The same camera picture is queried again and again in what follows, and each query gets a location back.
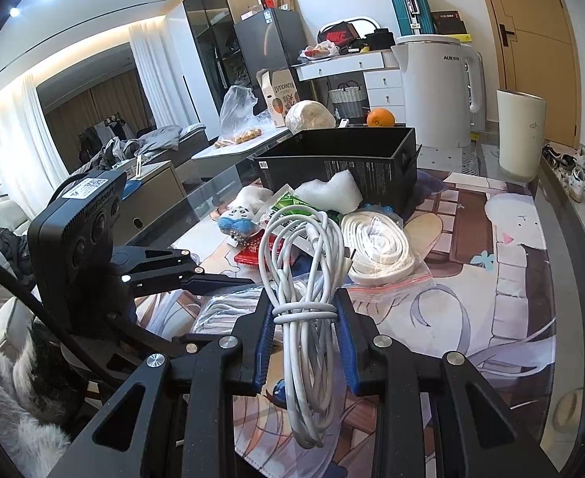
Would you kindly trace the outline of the red balloon glue packet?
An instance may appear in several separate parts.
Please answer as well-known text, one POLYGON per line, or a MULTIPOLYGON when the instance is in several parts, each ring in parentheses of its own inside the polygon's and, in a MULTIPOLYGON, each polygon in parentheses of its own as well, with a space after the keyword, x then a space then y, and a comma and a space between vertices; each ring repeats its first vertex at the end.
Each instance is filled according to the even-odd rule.
MULTIPOLYGON (((249 238, 249 240, 243 244, 242 246, 238 246, 239 251, 234 256, 234 261, 240 265, 247 265, 247 266, 258 266, 258 255, 259 255, 259 246, 261 243, 261 239, 263 238, 263 230, 259 231, 255 235, 249 238)), ((267 243, 268 251, 272 250, 273 243, 275 241, 275 235, 271 234, 269 236, 269 240, 267 243)), ((282 249, 283 241, 279 242, 279 247, 277 247, 277 253, 279 253, 282 249)), ((294 264, 296 259, 299 256, 299 249, 297 247, 291 248, 291 255, 289 256, 289 262, 294 264)))

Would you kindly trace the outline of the orange fruit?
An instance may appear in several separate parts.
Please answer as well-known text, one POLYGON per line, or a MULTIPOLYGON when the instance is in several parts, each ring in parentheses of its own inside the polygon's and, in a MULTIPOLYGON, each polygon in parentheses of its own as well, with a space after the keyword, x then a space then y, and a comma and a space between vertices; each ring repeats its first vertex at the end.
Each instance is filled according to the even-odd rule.
POLYGON ((373 108, 367 114, 366 123, 369 127, 393 127, 394 114, 385 108, 373 108))

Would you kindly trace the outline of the clear plastic snack bag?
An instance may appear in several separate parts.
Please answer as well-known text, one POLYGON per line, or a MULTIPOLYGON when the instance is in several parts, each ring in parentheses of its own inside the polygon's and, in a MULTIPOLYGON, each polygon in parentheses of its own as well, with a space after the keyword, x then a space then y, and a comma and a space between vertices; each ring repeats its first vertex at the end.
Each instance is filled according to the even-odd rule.
POLYGON ((224 95, 220 110, 220 135, 215 147, 247 143, 262 134, 259 122, 253 113, 258 99, 251 88, 232 85, 224 95))

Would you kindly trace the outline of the grey low cabinet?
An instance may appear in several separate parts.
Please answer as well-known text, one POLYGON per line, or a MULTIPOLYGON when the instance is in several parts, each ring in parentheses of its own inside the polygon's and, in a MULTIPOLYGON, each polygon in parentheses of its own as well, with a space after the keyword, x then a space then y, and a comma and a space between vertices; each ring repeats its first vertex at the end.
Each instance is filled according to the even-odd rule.
POLYGON ((120 217, 113 229, 115 245, 126 244, 185 196, 171 161, 142 166, 141 176, 126 182, 120 217))

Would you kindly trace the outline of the green white medicine packet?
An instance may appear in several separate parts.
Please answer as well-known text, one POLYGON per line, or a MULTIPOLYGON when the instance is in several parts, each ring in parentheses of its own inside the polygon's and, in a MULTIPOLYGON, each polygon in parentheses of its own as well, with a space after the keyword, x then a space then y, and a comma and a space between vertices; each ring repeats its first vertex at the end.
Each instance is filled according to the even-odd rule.
POLYGON ((263 203, 257 213, 255 213, 253 223, 260 229, 264 229, 276 212, 289 206, 310 207, 310 204, 295 195, 294 189, 289 184, 284 184, 283 187, 274 192, 273 195, 263 203))

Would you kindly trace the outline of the woven striped basket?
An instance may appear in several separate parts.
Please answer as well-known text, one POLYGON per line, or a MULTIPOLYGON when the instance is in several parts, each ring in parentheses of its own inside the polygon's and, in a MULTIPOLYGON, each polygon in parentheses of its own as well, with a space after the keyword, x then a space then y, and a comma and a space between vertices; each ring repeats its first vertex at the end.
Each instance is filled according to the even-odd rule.
POLYGON ((369 110, 366 91, 355 81, 340 83, 328 91, 329 99, 341 119, 362 121, 369 110))

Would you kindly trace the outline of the wooden door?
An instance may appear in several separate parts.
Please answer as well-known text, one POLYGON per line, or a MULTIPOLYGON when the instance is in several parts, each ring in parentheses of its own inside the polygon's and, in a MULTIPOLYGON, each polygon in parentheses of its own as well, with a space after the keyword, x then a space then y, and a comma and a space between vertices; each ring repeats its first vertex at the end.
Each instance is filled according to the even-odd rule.
POLYGON ((496 44, 499 88, 544 98, 546 139, 577 147, 580 68, 564 0, 485 1, 496 44))

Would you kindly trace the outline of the printed fruit carton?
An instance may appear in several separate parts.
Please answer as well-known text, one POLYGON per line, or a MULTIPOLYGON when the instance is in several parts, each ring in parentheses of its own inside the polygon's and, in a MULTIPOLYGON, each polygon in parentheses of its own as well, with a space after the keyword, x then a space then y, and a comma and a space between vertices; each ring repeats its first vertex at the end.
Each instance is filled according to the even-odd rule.
POLYGON ((284 126, 288 111, 300 102, 291 71, 261 69, 256 78, 273 123, 284 126))

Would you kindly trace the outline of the white blue plush toy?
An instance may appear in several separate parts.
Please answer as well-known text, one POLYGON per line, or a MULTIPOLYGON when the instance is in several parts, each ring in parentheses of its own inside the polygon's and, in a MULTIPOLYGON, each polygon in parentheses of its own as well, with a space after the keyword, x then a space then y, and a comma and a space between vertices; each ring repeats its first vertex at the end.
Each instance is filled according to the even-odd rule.
POLYGON ((273 192, 264 187, 253 184, 244 187, 218 218, 219 230, 236 245, 246 245, 259 231, 258 212, 272 195, 273 192))

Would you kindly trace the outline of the black glass cabinet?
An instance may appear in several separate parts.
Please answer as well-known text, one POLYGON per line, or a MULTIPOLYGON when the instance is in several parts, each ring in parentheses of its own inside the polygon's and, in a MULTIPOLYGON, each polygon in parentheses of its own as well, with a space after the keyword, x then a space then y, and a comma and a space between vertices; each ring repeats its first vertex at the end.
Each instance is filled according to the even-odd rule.
POLYGON ((249 84, 235 25, 257 0, 183 0, 182 4, 212 100, 220 111, 231 85, 249 84))

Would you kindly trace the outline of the bagged white yarn ball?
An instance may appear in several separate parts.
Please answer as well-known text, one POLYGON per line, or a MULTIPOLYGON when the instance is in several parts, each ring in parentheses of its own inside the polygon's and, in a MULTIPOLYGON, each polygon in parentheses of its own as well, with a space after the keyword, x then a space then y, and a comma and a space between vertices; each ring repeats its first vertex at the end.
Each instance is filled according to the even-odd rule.
POLYGON ((287 112, 285 125, 293 134, 297 134, 311 129, 335 128, 336 119, 320 102, 302 100, 287 112))

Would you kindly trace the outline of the dark grey refrigerator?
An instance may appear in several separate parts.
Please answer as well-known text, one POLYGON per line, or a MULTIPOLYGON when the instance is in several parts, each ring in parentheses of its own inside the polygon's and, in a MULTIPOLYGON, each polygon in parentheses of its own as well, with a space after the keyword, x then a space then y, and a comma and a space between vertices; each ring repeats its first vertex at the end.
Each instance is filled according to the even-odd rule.
POLYGON ((256 110, 267 108, 257 72, 290 69, 300 95, 312 95, 310 84, 300 82, 292 66, 299 62, 300 53, 308 46, 300 15, 295 11, 267 9, 234 25, 250 85, 258 98, 256 110))

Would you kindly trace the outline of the white curtain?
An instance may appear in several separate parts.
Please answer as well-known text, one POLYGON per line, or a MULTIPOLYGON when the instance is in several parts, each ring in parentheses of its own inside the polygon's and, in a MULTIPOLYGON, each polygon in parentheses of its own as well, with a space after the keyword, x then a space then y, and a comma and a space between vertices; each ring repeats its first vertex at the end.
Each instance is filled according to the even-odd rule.
POLYGON ((165 16, 130 24, 128 43, 156 126, 197 123, 165 16))

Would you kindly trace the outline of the black handbag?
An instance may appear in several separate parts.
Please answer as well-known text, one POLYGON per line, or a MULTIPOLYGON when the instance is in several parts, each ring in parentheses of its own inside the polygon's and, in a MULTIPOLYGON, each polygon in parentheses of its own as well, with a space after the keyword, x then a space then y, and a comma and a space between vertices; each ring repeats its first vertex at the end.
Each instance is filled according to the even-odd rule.
POLYGON ((371 51, 390 50, 395 45, 393 32, 388 28, 376 28, 365 36, 365 44, 371 51))

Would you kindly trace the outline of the anime printed desk mat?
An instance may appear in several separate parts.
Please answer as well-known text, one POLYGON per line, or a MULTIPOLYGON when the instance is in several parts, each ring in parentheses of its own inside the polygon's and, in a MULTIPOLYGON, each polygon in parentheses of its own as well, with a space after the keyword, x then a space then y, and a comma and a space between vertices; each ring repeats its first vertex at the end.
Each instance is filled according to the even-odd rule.
MULTIPOLYGON (((412 351, 458 351, 482 373, 516 419, 540 440, 555 362, 549 254, 530 192, 519 184, 422 170, 406 231, 421 265, 391 286, 352 285, 358 312, 412 351)), ((294 440, 281 404, 282 357, 267 384, 234 402, 234 441, 243 477, 367 477, 373 467, 378 400, 336 385, 337 414, 324 446, 294 440)))

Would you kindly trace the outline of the white electric kettle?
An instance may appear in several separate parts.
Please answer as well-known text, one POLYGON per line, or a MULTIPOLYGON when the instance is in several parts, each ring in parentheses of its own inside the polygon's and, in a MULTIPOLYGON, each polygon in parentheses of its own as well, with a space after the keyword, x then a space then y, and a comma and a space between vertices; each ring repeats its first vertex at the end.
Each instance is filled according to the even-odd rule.
POLYGON ((464 148, 471 142, 471 115, 484 108, 479 56, 458 39, 403 36, 392 52, 404 84, 406 125, 428 148, 464 148))

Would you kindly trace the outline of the grey side table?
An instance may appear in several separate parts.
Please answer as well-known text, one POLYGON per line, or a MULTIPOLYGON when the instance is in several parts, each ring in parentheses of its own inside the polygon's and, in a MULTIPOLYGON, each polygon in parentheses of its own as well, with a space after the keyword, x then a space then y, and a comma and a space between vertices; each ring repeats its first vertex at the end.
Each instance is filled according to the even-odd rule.
POLYGON ((277 127, 265 131, 261 136, 227 147, 217 148, 210 146, 197 154, 192 161, 196 165, 197 172, 203 178, 212 178, 222 173, 232 165, 241 163, 247 158, 258 155, 274 147, 291 137, 291 131, 286 127, 277 127))

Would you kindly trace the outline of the white drawer desk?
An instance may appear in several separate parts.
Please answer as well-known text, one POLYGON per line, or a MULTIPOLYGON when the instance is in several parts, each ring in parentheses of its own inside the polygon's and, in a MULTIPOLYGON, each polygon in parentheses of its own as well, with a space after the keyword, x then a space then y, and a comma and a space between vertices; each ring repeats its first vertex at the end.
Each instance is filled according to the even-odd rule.
POLYGON ((340 83, 355 81, 367 93, 369 110, 366 117, 373 108, 385 108, 394 114, 396 123, 406 122, 403 77, 390 50, 329 57, 295 65, 294 69, 299 80, 311 82, 321 101, 336 114, 328 91, 340 83))

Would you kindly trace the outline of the black cardboard storage box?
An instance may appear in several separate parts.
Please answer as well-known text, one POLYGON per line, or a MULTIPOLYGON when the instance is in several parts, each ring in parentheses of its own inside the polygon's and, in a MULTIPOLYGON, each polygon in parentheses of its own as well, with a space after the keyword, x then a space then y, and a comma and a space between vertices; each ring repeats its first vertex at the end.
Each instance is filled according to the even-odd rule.
POLYGON ((347 169, 363 201, 406 214, 417 180, 418 149, 412 127, 345 127, 302 131, 256 158, 262 184, 275 191, 307 181, 328 181, 347 169))

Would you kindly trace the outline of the red black shoe bag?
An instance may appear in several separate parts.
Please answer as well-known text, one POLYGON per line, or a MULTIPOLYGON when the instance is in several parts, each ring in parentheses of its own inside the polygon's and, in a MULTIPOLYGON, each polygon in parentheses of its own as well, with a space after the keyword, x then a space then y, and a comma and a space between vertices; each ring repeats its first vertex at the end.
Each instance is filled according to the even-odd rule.
POLYGON ((324 27, 317 32, 317 42, 330 41, 336 47, 350 47, 351 44, 359 39, 359 34, 355 27, 347 21, 338 22, 324 27))

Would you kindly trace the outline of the grey sofa with clothes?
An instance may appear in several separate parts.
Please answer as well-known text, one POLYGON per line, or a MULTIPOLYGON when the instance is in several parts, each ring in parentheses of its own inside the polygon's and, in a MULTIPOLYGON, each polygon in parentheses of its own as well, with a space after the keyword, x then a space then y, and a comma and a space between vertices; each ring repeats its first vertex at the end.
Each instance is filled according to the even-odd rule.
POLYGON ((75 173, 86 173, 93 168, 112 168, 120 162, 135 160, 138 155, 141 155, 143 164, 171 161, 177 168, 208 146, 205 124, 167 125, 136 139, 111 139, 75 173))

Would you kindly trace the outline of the teal suitcase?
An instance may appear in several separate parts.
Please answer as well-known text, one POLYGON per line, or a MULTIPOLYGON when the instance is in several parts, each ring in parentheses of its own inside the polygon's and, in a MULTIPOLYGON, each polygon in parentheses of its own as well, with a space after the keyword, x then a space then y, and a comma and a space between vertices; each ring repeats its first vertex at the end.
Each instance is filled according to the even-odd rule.
POLYGON ((391 0, 401 36, 434 35, 428 0, 391 0))

